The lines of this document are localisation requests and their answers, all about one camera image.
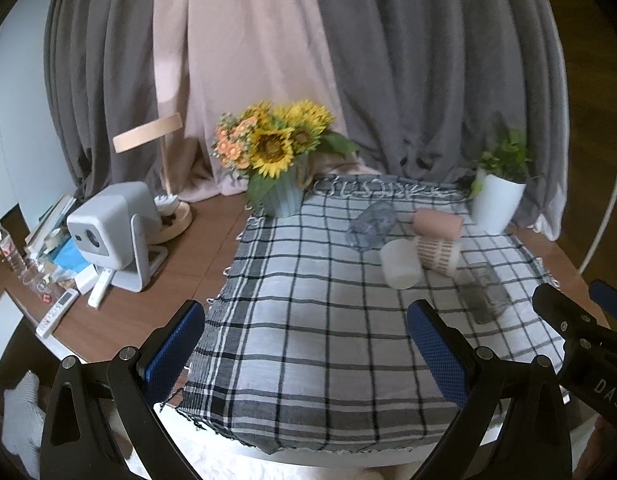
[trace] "plaid tablecloth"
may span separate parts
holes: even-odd
[[[463,265],[489,262],[515,306],[475,324],[455,282],[433,271],[409,290],[385,285],[379,251],[345,240],[370,203],[392,200],[410,234],[413,211],[464,217]],[[473,346],[557,367],[561,337],[533,311],[548,273],[513,236],[489,236],[457,189],[393,177],[329,177],[306,194],[301,213],[250,219],[226,286],[213,303],[192,357],[180,410],[265,452],[285,448],[360,452],[434,442],[457,412],[439,392],[406,328],[406,309],[425,298]]]

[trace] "curtain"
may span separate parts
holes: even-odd
[[[77,194],[144,180],[161,189],[157,141],[117,154],[112,138],[157,119],[153,0],[52,0],[48,101]]]
[[[348,132],[368,165],[432,182],[469,174],[507,128],[534,176],[515,221],[559,235],[569,124],[548,0],[317,0]]]
[[[223,113],[307,98],[346,134],[317,0],[155,0],[154,31],[160,116],[184,118],[167,149],[183,200],[244,190],[209,155]]]

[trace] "plastic bottle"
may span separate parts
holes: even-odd
[[[26,272],[26,264],[20,251],[15,247],[13,237],[2,227],[2,224],[0,224],[0,252],[18,277],[21,278]]]

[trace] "white remote control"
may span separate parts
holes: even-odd
[[[60,323],[60,320],[70,309],[70,306],[75,303],[75,300],[79,297],[79,292],[74,288],[70,288],[55,302],[50,310],[44,316],[44,319],[40,322],[35,329],[37,335],[46,339],[53,333],[55,327]]]

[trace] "gray curtain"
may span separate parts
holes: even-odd
[[[349,136],[368,165],[455,182],[502,131],[520,128],[537,178],[515,220],[545,212],[569,135],[547,0],[318,2]]]
[[[64,156],[88,198],[109,184],[161,188],[157,141],[117,154],[112,138],[157,119],[153,0],[52,0],[45,75]]]

